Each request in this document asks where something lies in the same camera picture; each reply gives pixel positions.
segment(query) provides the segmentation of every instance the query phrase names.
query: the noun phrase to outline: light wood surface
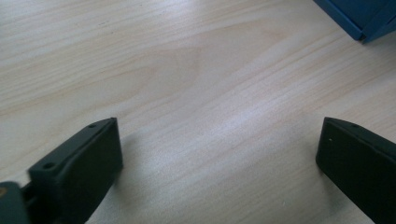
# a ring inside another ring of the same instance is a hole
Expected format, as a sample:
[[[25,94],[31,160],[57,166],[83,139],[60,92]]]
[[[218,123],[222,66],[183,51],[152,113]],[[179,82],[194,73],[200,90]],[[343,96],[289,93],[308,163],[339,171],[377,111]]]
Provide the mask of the light wood surface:
[[[373,223],[315,155],[324,117],[396,141],[395,38],[311,0],[2,0],[0,180],[117,117],[89,223]]]

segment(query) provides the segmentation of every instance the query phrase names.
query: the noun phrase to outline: wood grain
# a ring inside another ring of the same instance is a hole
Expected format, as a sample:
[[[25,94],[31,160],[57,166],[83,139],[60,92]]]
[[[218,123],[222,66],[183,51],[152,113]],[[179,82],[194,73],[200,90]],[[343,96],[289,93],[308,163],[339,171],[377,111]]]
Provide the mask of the wood grain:
[[[315,164],[335,117],[396,140],[396,34],[310,0],[0,2],[0,180],[117,117],[89,223],[373,223]]]

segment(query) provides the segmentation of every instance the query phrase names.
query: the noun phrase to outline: blue box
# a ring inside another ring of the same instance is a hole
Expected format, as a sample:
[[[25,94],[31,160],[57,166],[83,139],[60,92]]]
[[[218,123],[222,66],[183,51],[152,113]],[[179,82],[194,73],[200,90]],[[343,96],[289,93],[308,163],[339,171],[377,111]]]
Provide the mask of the blue box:
[[[314,0],[352,38],[363,43],[396,30],[396,0]]]

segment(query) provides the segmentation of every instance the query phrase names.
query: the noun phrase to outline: wooden table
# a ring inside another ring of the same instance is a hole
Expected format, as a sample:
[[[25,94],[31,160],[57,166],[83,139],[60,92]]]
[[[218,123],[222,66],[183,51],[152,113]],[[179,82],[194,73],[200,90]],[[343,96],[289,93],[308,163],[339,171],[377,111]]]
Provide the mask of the wooden table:
[[[89,223],[373,223],[315,155],[324,117],[396,140],[395,37],[311,0],[3,0],[0,180],[117,117]]]

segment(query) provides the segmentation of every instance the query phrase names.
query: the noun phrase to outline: table top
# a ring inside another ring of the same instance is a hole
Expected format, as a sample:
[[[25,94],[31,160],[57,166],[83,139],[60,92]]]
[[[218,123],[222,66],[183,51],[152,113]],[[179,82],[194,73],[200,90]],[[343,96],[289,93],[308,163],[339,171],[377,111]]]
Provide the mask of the table top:
[[[311,0],[3,0],[0,180],[116,117],[88,223],[373,223],[315,156],[325,117],[396,140],[395,37]]]

